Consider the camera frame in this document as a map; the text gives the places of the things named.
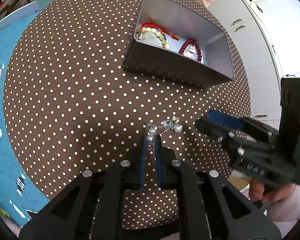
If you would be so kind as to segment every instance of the cabinet door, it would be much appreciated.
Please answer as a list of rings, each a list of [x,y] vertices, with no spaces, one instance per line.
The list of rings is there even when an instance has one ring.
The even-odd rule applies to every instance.
[[[242,0],[216,0],[208,10],[218,19],[226,31],[239,27],[252,19],[252,14]]]
[[[263,122],[267,125],[270,125],[271,127],[279,130],[279,126],[280,126],[280,120],[260,120],[260,122]]]
[[[266,40],[255,19],[228,31],[242,58],[245,70],[272,63]]]
[[[251,117],[259,121],[279,120],[281,94],[274,64],[248,69],[246,73],[250,89]]]

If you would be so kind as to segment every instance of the blue patterned fabric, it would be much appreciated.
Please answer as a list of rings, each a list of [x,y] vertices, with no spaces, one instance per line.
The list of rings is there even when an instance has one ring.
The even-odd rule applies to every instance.
[[[0,31],[0,206],[20,226],[31,219],[26,209],[38,212],[49,202],[27,177],[14,155],[3,116],[7,65],[19,37],[35,16],[25,17]]]

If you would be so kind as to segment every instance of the white wall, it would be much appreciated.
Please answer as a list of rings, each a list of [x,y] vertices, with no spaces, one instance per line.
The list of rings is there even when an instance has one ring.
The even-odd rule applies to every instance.
[[[300,2],[260,0],[264,25],[275,46],[282,72],[300,76]]]

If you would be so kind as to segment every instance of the round table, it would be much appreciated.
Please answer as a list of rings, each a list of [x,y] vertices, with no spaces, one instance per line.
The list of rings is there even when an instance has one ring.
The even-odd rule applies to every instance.
[[[195,0],[174,0],[224,30]],[[212,109],[250,115],[240,55],[227,34],[235,80],[197,89],[122,70],[123,52],[142,0],[55,0],[26,28],[11,56],[4,115],[18,161],[49,199],[85,169],[103,171],[124,159],[147,131],[173,115],[183,133],[163,146],[198,171],[232,172],[219,145],[194,121]],[[178,216],[175,191],[158,190],[155,159],[146,156],[145,187],[127,191],[123,227],[162,225]]]

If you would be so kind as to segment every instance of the metal tin box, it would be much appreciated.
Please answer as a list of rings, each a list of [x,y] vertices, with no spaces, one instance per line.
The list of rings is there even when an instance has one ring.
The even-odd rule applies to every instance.
[[[167,39],[171,39],[171,50],[138,40],[137,28],[145,22],[165,28],[180,40],[172,40],[167,35]],[[203,63],[178,53],[187,39],[194,39],[199,44]],[[131,33],[126,46],[123,69],[198,88],[234,79],[226,34],[198,13],[173,0],[143,0],[134,33]]]

